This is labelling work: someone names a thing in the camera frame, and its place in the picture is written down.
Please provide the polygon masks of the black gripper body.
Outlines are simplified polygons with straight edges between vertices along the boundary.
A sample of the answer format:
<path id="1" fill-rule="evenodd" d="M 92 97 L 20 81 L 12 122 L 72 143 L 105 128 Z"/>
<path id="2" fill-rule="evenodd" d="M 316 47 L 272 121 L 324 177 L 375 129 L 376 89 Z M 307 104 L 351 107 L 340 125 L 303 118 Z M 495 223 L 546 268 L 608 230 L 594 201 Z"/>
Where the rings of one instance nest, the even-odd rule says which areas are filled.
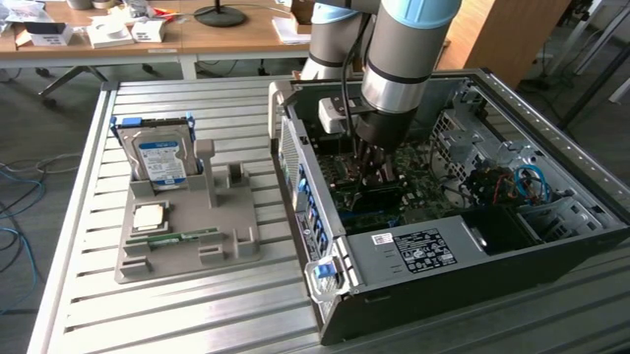
<path id="1" fill-rule="evenodd" d="M 383 111 L 360 114 L 355 129 L 359 149 L 375 147 L 385 152 L 393 152 L 407 137 L 416 112 L 417 110 L 413 109 L 399 114 Z"/>

